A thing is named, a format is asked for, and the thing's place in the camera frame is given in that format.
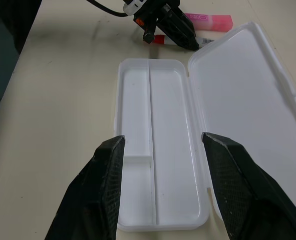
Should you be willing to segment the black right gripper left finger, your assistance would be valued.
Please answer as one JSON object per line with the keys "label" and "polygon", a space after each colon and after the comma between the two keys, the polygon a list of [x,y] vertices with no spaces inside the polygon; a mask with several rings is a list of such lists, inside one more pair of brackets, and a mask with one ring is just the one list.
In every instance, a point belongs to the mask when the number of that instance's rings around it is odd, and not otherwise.
{"label": "black right gripper left finger", "polygon": [[115,240],[125,137],[101,143],[69,184],[45,240]]}

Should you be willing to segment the pink highlighter marker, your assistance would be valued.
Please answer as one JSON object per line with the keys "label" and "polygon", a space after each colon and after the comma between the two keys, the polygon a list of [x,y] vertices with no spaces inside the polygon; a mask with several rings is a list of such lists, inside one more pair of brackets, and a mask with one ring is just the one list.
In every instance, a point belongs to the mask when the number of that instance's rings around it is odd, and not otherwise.
{"label": "pink highlighter marker", "polygon": [[185,13],[193,23],[196,31],[213,31],[226,33],[233,27],[231,15],[208,15]]}

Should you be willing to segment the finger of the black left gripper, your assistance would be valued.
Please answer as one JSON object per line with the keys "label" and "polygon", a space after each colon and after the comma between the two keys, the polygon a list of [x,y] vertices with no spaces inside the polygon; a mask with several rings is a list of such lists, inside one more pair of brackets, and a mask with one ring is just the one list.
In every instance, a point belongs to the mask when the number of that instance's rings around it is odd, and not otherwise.
{"label": "finger of the black left gripper", "polygon": [[199,49],[194,26],[180,8],[163,7],[157,26],[179,47],[191,51]]}
{"label": "finger of the black left gripper", "polygon": [[143,41],[150,44],[155,39],[155,24],[148,24],[145,26],[144,34],[143,34]]}

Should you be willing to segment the red capped white marker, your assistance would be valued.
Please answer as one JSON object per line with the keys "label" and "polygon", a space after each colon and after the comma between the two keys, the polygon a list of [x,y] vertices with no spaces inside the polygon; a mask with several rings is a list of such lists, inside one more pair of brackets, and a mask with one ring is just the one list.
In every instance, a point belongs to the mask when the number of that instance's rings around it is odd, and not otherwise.
{"label": "red capped white marker", "polygon": [[[154,37],[155,38],[153,40],[153,43],[160,44],[160,45],[176,45],[176,43],[166,35],[159,34],[159,35],[155,35]],[[199,44],[199,48],[202,48],[205,45],[214,41],[213,39],[201,38],[201,37],[197,37],[196,40]]]}

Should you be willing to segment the white plastic pencil case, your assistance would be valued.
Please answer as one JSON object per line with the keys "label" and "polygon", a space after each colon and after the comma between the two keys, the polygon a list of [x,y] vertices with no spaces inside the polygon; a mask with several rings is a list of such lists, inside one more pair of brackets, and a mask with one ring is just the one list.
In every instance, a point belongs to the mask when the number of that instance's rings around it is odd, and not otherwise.
{"label": "white plastic pencil case", "polygon": [[214,196],[203,132],[242,144],[296,206],[296,91],[260,26],[248,22],[173,59],[119,65],[115,135],[125,136],[118,228],[192,230]]}

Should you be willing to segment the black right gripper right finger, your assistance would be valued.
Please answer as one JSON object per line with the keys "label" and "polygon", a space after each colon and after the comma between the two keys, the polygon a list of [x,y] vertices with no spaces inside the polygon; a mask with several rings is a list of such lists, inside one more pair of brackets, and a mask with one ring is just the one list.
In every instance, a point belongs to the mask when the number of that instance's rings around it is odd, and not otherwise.
{"label": "black right gripper right finger", "polygon": [[296,240],[296,207],[230,138],[204,132],[215,198],[230,240]]}

